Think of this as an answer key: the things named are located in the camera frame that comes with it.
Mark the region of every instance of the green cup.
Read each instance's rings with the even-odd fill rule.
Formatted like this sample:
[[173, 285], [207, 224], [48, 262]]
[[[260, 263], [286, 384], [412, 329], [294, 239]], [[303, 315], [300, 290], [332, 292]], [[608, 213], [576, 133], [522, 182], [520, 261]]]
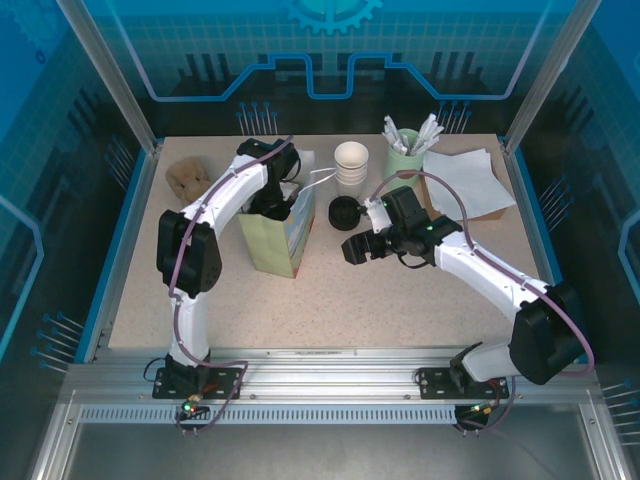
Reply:
[[[413, 146], [414, 142], [418, 138], [418, 132], [416, 132], [415, 130], [411, 130], [410, 128], [402, 128], [398, 130], [398, 132], [404, 133], [407, 136], [407, 138], [409, 139], [410, 147]], [[389, 149], [387, 152], [387, 163], [384, 166], [383, 180], [386, 180], [398, 170], [421, 170], [423, 159], [424, 153], [411, 156], [400, 155], [393, 148], [391, 148], [391, 145], [389, 145]], [[403, 185], [413, 188], [415, 184], [418, 183], [418, 179], [418, 175], [409, 175], [394, 178], [392, 181], [387, 183], [387, 188], [389, 190], [393, 190], [395, 188], [402, 187]]]

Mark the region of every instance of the brown sponge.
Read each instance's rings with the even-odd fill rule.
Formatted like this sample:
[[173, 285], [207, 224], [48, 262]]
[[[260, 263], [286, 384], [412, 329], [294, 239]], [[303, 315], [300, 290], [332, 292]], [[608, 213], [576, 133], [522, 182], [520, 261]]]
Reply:
[[183, 206], [193, 203], [211, 186], [209, 174], [202, 162], [194, 157], [187, 157], [171, 165], [165, 178]]

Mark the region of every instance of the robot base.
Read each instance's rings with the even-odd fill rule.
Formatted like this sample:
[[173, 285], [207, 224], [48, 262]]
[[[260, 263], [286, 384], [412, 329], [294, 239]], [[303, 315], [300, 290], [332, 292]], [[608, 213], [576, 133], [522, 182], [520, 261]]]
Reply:
[[[509, 388], [506, 379], [497, 380], [500, 384], [500, 400], [508, 399]], [[421, 368], [416, 372], [415, 382], [420, 386], [422, 400], [494, 400], [497, 396], [496, 390], [488, 382], [472, 382], [466, 386], [464, 393], [461, 393], [451, 379], [449, 368]]]
[[[201, 393], [204, 400], [226, 400], [242, 373], [241, 368], [185, 367], [174, 362], [170, 355], [165, 365], [156, 372], [151, 395], [155, 399], [184, 400]], [[232, 399], [240, 397], [241, 388]]]

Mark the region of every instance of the glass panel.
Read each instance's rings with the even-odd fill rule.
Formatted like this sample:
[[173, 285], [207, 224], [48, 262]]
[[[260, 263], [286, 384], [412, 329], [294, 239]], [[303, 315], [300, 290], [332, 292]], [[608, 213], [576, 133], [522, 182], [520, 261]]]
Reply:
[[0, 39], [0, 476], [22, 479], [139, 146], [55, 2], [0, 3]]
[[160, 136], [275, 133], [274, 114], [286, 132], [369, 133], [431, 111], [504, 133], [573, 4], [87, 3]]
[[522, 143], [562, 275], [583, 301], [598, 362], [626, 365], [636, 373], [638, 21], [638, 5], [601, 4]]

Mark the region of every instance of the gear logo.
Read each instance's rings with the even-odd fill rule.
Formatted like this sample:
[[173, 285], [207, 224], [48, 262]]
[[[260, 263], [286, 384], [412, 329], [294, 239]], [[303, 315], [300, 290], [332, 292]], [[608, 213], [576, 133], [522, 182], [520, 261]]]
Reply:
[[0, 15], [11, 13], [22, 33], [42, 48], [55, 38], [58, 13], [54, 0], [0, 0]]
[[349, 27], [360, 28], [362, 19], [370, 20], [372, 10], [382, 7], [381, 0], [285, 0], [283, 7], [289, 20], [300, 22], [300, 28], [311, 27], [332, 35], [336, 30], [347, 33]]

